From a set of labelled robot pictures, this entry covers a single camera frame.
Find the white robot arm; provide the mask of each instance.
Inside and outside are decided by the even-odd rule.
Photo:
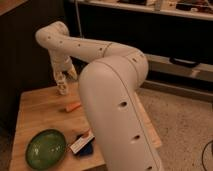
[[[80,75],[80,98],[109,171],[163,171],[135,99],[148,72],[144,54],[115,42],[70,37],[62,22],[41,28],[36,39],[51,61],[60,61],[59,72],[72,68],[69,56],[90,63]]]

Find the screw hole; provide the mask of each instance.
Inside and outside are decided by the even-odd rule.
[[[152,170],[152,166],[149,166],[146,170],[147,171]]]
[[[138,141],[140,139],[140,135],[136,135],[132,138],[131,143],[134,144],[136,143],[136,141]]]
[[[134,136],[133,140],[138,140],[140,138],[140,135]]]
[[[132,58],[132,60],[133,60],[134,62],[136,62],[136,63],[138,62],[135,58]]]
[[[125,107],[126,105],[127,105],[127,102],[121,102],[121,103],[119,104],[119,107],[123,108],[123,107]]]

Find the wall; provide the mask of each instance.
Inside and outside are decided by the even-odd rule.
[[[23,91],[54,84],[48,53],[36,43],[34,34],[64,19],[61,0],[30,0],[0,16],[1,127],[14,130]]]

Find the cable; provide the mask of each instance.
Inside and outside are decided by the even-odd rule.
[[[78,0],[74,0],[74,3],[75,3],[77,23],[78,23],[78,31],[79,31],[80,37],[83,38],[82,28],[81,28],[81,19],[80,19],[80,14],[79,14],[79,7],[78,7]]]
[[[206,148],[208,147],[209,144],[212,144],[212,148],[213,148],[213,140],[209,141],[209,142],[205,145],[205,147],[203,148],[203,151],[202,151],[202,155],[201,155],[201,164],[202,164],[203,169],[204,169],[205,171],[208,171],[208,170],[206,169],[206,166],[205,166],[205,164],[204,164],[203,158],[204,158],[205,150],[206,150]]]

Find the wooden table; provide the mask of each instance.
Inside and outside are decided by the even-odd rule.
[[[25,162],[25,150],[31,138],[38,132],[49,128],[57,129],[65,135],[68,143],[72,143],[77,134],[88,130],[89,125],[82,107],[71,113],[61,112],[61,109],[67,104],[79,100],[77,88],[77,83],[71,83],[71,92],[67,96],[59,95],[57,87],[29,91],[22,94],[10,171],[30,170]],[[141,110],[152,141],[155,147],[159,147],[161,141],[142,106]],[[74,157],[71,151],[68,150],[65,158],[53,170],[80,171],[104,165],[105,162],[95,141],[93,142],[93,147],[94,154],[83,158]]]
[[[3,15],[25,2],[27,2],[27,0],[0,0],[0,15]]]

